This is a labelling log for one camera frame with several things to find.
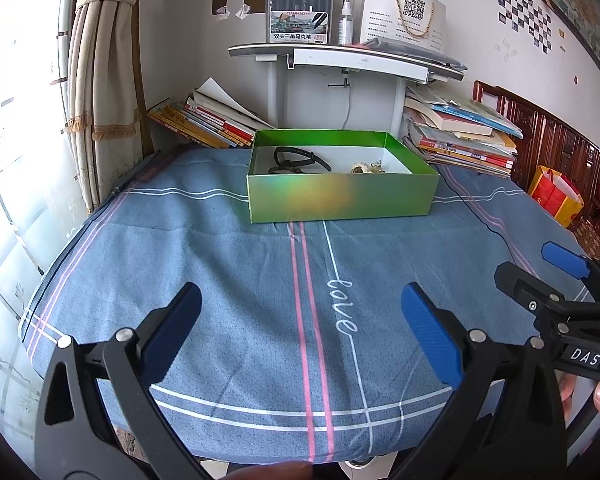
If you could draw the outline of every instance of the yellow bag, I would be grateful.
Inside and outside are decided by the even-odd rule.
[[[567,228],[584,207],[582,195],[560,171],[538,166],[527,193]]]

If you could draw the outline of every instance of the white shelf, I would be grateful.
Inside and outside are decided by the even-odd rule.
[[[434,80],[461,81],[464,73],[449,66],[417,59],[398,56],[374,50],[365,50],[352,46],[289,44],[289,43],[252,43],[232,46],[229,56],[255,56],[257,61],[268,62],[267,76],[267,119],[270,124],[283,128],[284,96],[280,89],[286,86],[286,72],[278,70],[279,59],[285,59],[286,68],[296,66],[333,66],[348,70],[364,70],[395,76],[394,113],[392,115],[390,133],[398,137],[402,123],[404,99],[407,91],[407,80],[428,84]]]
[[[286,66],[293,69],[297,65],[333,66],[351,70],[380,72],[405,77],[427,84],[435,79],[464,78],[464,73],[449,66],[440,65],[408,56],[398,56],[352,46],[252,43],[232,46],[229,55],[256,56],[256,60],[276,61],[286,57]]]

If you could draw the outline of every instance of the wooden chair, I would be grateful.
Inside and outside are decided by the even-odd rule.
[[[519,126],[524,139],[514,139],[518,157],[511,179],[525,191],[536,174],[538,165],[563,173],[578,189],[584,207],[569,229],[581,247],[593,258],[600,259],[600,149],[587,137],[558,117],[507,89],[482,81],[474,83],[474,99],[495,98],[496,111]]]

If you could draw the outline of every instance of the qr code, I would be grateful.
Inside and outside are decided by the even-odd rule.
[[[414,20],[422,20],[424,5],[422,0],[404,0],[404,15]]]

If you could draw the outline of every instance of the bed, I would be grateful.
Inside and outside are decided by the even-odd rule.
[[[495,288],[498,264],[590,301],[540,254],[548,240],[583,254],[573,235],[510,180],[439,166],[428,216],[251,224],[249,155],[158,156],[119,184],[22,319],[42,376],[62,334],[108,339],[194,282],[202,314],[151,388],[189,450],[234,463],[353,460],[415,446],[450,395],[400,313],[405,284],[512,343],[535,333],[534,318]],[[102,394],[124,428],[108,383]],[[485,412],[497,396],[496,384]]]

